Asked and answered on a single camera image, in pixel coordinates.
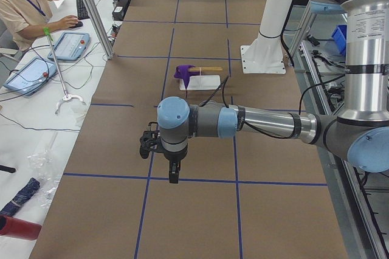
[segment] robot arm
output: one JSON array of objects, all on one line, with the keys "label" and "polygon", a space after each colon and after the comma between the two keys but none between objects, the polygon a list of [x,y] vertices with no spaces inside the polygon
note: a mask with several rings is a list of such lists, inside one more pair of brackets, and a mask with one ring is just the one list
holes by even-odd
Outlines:
[{"label": "robot arm", "polygon": [[169,97],[158,106],[159,130],[150,127],[140,139],[141,156],[163,153],[170,161],[170,182],[178,183],[188,138],[233,137],[242,130],[300,139],[365,171],[389,169],[389,0],[316,1],[341,4],[348,13],[345,106],[338,116],[303,117],[213,102],[200,107]]}]

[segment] person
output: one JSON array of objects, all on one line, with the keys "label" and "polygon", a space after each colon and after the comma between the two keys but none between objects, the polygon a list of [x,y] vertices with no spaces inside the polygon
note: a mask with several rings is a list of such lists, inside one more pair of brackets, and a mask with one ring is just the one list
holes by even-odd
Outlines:
[{"label": "person", "polygon": [[0,0],[0,19],[21,51],[27,50],[36,38],[44,36],[44,27],[54,32],[77,24],[75,15],[49,22],[52,17],[49,1],[53,0]]}]

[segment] white desk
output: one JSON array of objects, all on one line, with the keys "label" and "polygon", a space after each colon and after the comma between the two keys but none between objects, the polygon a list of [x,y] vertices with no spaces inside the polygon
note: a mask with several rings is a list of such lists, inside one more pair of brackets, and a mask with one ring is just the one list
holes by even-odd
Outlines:
[{"label": "white desk", "polygon": [[[113,10],[112,0],[95,0],[100,12],[105,30],[108,32],[112,23],[111,12]],[[66,15],[77,15],[75,0],[65,0],[58,11],[54,14],[52,21],[61,19]],[[83,20],[83,27],[74,29],[75,32],[87,32],[91,35],[91,43],[83,56],[88,53],[98,42],[90,19]],[[52,34],[54,40],[57,40],[62,32]],[[37,39],[33,47],[47,45],[46,37]],[[38,49],[37,52],[44,58],[50,52],[49,48]],[[25,54],[18,69],[23,67],[30,59],[35,57],[34,51]],[[0,102],[3,109],[1,114],[16,120],[26,127],[32,128],[70,128],[80,129],[80,123],[83,120],[83,114],[89,108],[91,98],[97,84],[100,80],[106,57],[101,45],[98,45],[87,57],[87,60],[93,64],[91,79],[81,89],[67,87],[70,94],[78,94],[84,98],[87,105],[82,105],[78,100],[62,104],[60,113],[56,116],[55,105],[63,97],[63,89],[59,81],[49,81],[37,93],[30,97],[18,97],[16,99]],[[91,72],[91,65],[82,60],[74,67],[72,63],[61,63],[63,77],[75,87],[81,86],[88,78]],[[7,92],[4,88],[0,89],[0,94]],[[0,100],[16,97],[15,93],[9,93],[0,96]],[[15,167],[16,173],[10,174],[0,171],[0,209],[3,208],[29,181],[31,177],[38,178],[40,175],[37,170],[29,166],[28,156],[37,153],[44,153],[49,150],[51,162],[45,167],[51,176],[58,180],[66,166],[67,160],[73,149],[78,133],[65,131],[34,131],[21,128],[19,125],[6,120],[0,116],[0,164],[9,167]],[[42,224],[47,214],[48,206],[43,207],[44,193],[50,190],[58,182],[53,180],[41,184],[39,192],[27,202],[15,215],[27,221]],[[26,259],[29,257],[35,241],[26,241],[9,237],[0,237],[0,258],[4,259]]]}]

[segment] keyboard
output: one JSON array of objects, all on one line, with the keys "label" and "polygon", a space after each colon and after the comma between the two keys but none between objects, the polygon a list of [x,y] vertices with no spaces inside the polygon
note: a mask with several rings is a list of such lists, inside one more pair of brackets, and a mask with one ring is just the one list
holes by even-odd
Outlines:
[{"label": "keyboard", "polygon": [[86,10],[83,0],[76,0],[77,5],[77,17],[79,20],[88,19],[88,11]]}]

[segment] black mouse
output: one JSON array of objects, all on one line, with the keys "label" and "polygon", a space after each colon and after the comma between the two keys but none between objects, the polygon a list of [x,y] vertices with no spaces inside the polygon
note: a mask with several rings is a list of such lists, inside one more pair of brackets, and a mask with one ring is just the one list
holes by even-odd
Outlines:
[{"label": "black mouse", "polygon": [[81,21],[79,21],[76,25],[74,25],[74,26],[72,26],[72,27],[69,27],[69,28],[71,28],[71,29],[73,29],[73,28],[79,28],[79,27],[82,27],[84,24],[81,22]]}]

